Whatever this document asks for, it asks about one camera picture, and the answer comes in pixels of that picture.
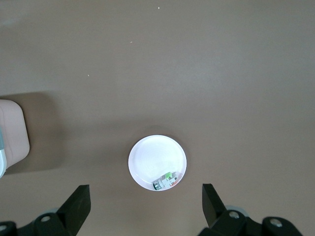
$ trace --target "metal screw head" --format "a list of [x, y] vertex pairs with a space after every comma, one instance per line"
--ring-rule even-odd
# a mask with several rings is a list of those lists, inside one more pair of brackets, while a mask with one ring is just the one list
[[6, 226], [6, 225], [0, 225], [0, 231], [5, 230], [6, 228], [7, 228], [7, 226]]
[[282, 227], [282, 223], [280, 220], [277, 220], [275, 218], [270, 219], [270, 223], [276, 227]]
[[237, 212], [235, 212], [235, 211], [231, 211], [231, 212], [229, 213], [229, 216], [230, 216], [231, 218], [234, 218], [234, 219], [240, 218], [239, 214], [238, 214]]
[[46, 222], [46, 221], [49, 221], [50, 220], [50, 216], [47, 215], [47, 216], [44, 216], [43, 218], [40, 219], [41, 222]]

